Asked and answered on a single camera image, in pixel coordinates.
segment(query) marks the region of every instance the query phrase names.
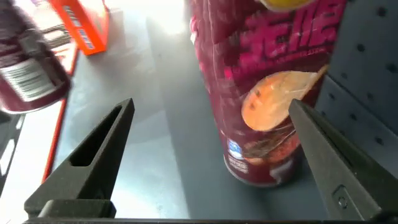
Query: yellow object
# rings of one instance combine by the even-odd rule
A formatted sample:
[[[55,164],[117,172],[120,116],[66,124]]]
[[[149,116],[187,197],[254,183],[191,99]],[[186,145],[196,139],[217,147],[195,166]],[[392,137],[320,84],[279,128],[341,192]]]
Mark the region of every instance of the yellow object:
[[[313,0],[260,0],[268,9],[273,11],[289,11],[307,5]]]

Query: blue logo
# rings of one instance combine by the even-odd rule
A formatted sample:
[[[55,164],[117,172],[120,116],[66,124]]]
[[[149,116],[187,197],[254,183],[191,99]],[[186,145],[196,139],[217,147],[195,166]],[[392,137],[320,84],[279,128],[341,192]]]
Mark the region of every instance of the blue logo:
[[[241,147],[230,139],[228,140],[228,151],[235,159],[243,159]]]

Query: shelf surface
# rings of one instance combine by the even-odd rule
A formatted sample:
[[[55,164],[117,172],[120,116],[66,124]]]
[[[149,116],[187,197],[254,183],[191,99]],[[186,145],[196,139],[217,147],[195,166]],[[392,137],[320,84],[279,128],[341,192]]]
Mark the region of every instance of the shelf surface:
[[[136,106],[112,201],[119,218],[327,219],[304,162],[257,189],[228,173],[185,1],[113,1],[108,50],[77,61],[55,167],[120,101]]]

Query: gray panel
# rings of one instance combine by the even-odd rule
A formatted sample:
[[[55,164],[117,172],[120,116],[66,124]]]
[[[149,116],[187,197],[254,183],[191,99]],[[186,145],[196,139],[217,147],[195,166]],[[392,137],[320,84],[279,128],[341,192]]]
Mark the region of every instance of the gray panel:
[[[330,77],[323,82],[316,109],[350,141],[398,177],[398,138]]]
[[[329,70],[334,80],[395,133],[397,21],[398,1],[349,1]]]

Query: cardboard box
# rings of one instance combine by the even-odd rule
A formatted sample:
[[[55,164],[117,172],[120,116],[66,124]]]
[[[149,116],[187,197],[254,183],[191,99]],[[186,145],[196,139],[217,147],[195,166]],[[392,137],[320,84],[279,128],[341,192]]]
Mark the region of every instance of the cardboard box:
[[[109,13],[103,0],[49,0],[85,55],[106,50]]]

